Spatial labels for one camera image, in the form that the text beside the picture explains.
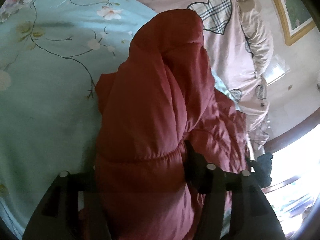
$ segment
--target quilted red fabric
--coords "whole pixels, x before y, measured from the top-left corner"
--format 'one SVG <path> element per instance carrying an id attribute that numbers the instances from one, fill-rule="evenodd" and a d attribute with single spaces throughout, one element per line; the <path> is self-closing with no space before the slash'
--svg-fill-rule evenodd
<path id="1" fill-rule="evenodd" d="M 246 169 L 245 115 L 214 88 L 202 28 L 191 10 L 158 14 L 97 83 L 96 181 L 116 239 L 192 239 L 204 196 L 186 184 L 184 140 L 225 171 Z"/>

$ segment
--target wall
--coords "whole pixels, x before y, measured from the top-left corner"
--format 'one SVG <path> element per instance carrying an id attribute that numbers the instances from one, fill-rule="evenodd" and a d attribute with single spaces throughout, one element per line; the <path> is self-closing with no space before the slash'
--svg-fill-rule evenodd
<path id="1" fill-rule="evenodd" d="M 273 0 L 259 0 L 261 15 L 273 33 L 275 52 L 291 68 L 284 77 L 268 86 L 271 139 L 290 130 L 320 107 L 317 78 L 320 76 L 320 33 L 314 28 L 288 47 Z"/>

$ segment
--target heart patch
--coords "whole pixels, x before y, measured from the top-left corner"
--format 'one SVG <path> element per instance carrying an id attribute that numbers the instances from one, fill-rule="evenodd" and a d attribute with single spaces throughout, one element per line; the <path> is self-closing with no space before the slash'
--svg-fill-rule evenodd
<path id="1" fill-rule="evenodd" d="M 194 10 L 202 19 L 204 30 L 223 35 L 232 15 L 231 0 L 194 2 L 187 9 Z"/>

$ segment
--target framed painting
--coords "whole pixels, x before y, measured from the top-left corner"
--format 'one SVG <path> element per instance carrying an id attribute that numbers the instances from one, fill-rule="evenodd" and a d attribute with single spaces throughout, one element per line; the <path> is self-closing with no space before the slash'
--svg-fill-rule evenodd
<path id="1" fill-rule="evenodd" d="M 301 0 L 273 0 L 280 16 L 285 44 L 291 46 L 315 26 Z"/>

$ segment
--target silver screw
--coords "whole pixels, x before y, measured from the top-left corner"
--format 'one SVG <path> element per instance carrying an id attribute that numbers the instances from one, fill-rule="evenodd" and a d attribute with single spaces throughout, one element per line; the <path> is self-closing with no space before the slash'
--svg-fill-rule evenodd
<path id="1" fill-rule="evenodd" d="M 244 170 L 244 171 L 241 171 L 241 174 L 245 177 L 249 177 L 250 176 L 250 171 L 247 171 L 247 170 Z"/>
<path id="2" fill-rule="evenodd" d="M 207 164 L 207 169 L 213 171 L 216 169 L 216 165 L 209 163 L 209 164 Z"/>
<path id="3" fill-rule="evenodd" d="M 59 176 L 61 177 L 61 178 L 64 178 L 64 177 L 66 177 L 66 176 L 68 176 L 69 175 L 69 172 L 67 172 L 67 171 L 62 171 L 62 172 L 60 172 L 60 174 L 59 174 Z"/>

